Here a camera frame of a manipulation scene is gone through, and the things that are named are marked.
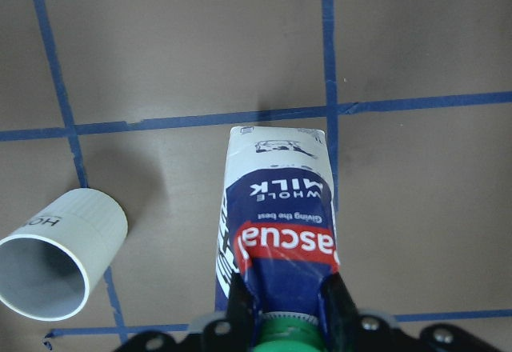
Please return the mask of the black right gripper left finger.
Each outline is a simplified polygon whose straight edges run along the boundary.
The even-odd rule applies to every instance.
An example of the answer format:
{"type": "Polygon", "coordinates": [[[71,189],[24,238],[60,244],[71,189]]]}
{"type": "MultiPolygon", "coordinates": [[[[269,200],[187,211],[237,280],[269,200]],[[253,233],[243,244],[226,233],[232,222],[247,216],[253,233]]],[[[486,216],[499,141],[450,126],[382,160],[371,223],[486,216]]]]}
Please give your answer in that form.
{"type": "Polygon", "coordinates": [[[231,277],[226,319],[233,326],[240,351],[253,351],[259,338],[260,312],[256,298],[240,274],[231,277]]]}

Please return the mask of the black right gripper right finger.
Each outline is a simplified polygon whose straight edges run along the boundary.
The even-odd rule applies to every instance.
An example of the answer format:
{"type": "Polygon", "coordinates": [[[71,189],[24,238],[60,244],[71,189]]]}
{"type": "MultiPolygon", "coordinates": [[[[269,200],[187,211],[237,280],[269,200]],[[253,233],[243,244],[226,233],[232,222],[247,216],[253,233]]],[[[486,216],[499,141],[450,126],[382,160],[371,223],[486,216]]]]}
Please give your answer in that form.
{"type": "Polygon", "coordinates": [[[320,327],[327,351],[356,351],[359,314],[340,273],[322,281],[320,327]]]}

